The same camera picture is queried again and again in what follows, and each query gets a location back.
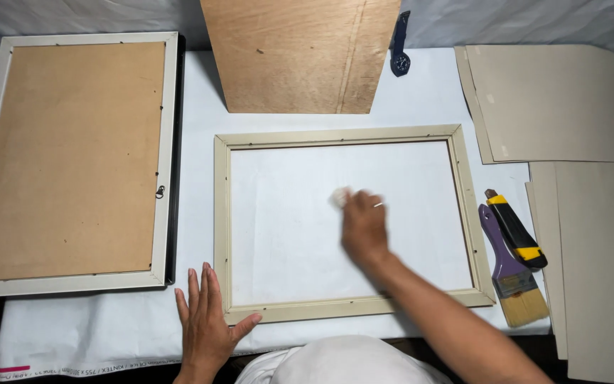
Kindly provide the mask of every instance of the person's left hand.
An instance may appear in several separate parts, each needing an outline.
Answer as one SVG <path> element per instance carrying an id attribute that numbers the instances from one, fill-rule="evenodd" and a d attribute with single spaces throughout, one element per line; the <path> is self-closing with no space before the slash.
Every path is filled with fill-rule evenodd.
<path id="1" fill-rule="evenodd" d="M 196 271 L 188 269 L 188 305 L 182 290 L 175 288 L 183 330 L 182 369 L 175 383 L 212 383 L 238 342 L 262 320 L 262 315 L 251 314 L 229 328 L 215 271 L 205 262 L 201 275 L 199 290 Z"/>

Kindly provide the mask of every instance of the watch face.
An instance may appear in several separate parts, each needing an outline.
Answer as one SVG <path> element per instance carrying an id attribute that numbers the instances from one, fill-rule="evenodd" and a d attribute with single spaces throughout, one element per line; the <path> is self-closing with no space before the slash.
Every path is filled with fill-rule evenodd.
<path id="1" fill-rule="evenodd" d="M 411 61 L 409 60 L 409 56 L 406 56 L 405 54 L 399 55 L 394 61 L 394 65 L 397 66 L 397 69 L 400 72 L 408 71 L 410 64 Z"/>

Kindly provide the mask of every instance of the brush bristles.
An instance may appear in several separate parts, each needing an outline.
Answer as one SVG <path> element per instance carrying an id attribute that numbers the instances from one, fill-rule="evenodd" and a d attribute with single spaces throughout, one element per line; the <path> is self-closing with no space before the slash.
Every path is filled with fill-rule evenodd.
<path id="1" fill-rule="evenodd" d="M 539 288 L 499 301 L 509 327 L 520 327 L 549 315 L 549 308 Z"/>

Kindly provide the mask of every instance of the white sponge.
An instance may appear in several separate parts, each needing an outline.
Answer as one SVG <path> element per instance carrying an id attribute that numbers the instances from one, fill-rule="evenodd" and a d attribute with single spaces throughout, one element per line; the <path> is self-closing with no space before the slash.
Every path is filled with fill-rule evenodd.
<path id="1" fill-rule="evenodd" d="M 331 203 L 337 208 L 343 209 L 345 203 L 347 202 L 348 193 L 352 194 L 350 187 L 336 188 L 336 190 L 331 194 Z"/>

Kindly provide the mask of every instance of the pink stripe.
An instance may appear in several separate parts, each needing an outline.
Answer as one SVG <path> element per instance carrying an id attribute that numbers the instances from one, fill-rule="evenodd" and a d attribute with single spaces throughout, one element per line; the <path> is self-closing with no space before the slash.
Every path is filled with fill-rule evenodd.
<path id="1" fill-rule="evenodd" d="M 29 370 L 29 369 L 30 369 L 30 366 L 0 368 L 0 373 L 17 372 L 17 371 L 20 371 L 20 370 Z"/>

